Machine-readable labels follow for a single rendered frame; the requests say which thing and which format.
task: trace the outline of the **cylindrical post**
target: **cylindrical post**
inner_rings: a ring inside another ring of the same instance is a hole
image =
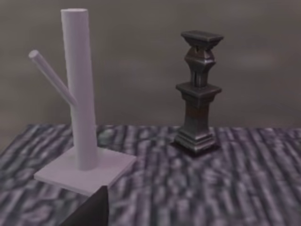
[[[94,89],[87,9],[62,9],[63,41],[68,87],[77,101],[71,106],[74,148],[79,170],[98,164]]]

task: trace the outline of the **black object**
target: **black object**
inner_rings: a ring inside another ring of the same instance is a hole
[[[107,226],[108,223],[108,188],[107,186],[102,186],[60,224],[60,226]]]
[[[208,72],[215,65],[211,49],[223,36],[200,31],[182,32],[181,36],[191,46],[185,61],[189,65],[190,82],[176,85],[186,102],[185,122],[177,132],[174,146],[180,146],[192,156],[216,150],[217,144],[209,131],[209,105],[221,88],[207,83]]]

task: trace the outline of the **white pole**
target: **white pole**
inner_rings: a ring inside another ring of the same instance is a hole
[[[91,170],[98,164],[95,127],[94,89],[87,9],[62,9],[63,41],[71,95],[73,142],[79,170]]]
[[[70,106],[76,107],[76,100],[69,93],[67,87],[60,80],[56,72],[52,69],[44,57],[37,50],[31,51],[28,56],[55,87],[55,89],[61,94],[65,101],[67,101]]]

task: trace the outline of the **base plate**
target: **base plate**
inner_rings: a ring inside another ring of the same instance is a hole
[[[74,147],[34,174],[36,180],[91,196],[101,186],[110,187],[136,160],[135,156],[98,148],[98,167],[88,171],[75,166]]]

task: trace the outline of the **patterned surface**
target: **patterned surface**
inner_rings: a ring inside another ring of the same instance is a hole
[[[177,127],[106,126],[99,145],[138,156],[110,189],[110,226],[301,225],[301,129],[218,128],[191,159]],[[72,145],[65,125],[28,126],[0,155],[0,225],[56,226],[86,197],[33,180]]]

